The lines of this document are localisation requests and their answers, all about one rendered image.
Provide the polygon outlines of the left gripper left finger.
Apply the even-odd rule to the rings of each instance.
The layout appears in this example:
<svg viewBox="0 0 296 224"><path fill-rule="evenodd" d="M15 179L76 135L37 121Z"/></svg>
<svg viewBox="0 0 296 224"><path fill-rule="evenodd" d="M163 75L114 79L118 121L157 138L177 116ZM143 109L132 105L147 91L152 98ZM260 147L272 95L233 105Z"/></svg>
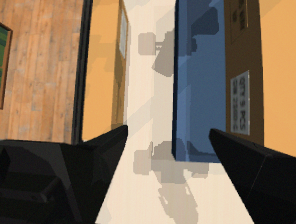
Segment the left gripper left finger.
<svg viewBox="0 0 296 224"><path fill-rule="evenodd" d="M75 221L95 223L125 149L128 125L71 145L4 139L8 172L58 176Z"/></svg>

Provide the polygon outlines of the blue flat platform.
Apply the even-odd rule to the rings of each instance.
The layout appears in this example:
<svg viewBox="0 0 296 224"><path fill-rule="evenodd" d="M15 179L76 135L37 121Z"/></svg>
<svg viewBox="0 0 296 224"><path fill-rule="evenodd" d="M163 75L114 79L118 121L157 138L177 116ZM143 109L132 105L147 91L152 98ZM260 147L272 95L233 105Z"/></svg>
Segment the blue flat platform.
<svg viewBox="0 0 296 224"><path fill-rule="evenodd" d="M208 138L211 128L226 131L224 0L176 0L175 161L221 163Z"/></svg>

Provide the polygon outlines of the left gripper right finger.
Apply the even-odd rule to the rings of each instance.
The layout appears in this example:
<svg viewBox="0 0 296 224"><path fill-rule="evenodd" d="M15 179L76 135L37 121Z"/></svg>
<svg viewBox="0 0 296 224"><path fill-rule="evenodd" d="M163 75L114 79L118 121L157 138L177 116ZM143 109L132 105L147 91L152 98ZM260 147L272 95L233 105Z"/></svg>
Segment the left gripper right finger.
<svg viewBox="0 0 296 224"><path fill-rule="evenodd" d="M209 140L254 224L296 224L296 157L216 128Z"/></svg>

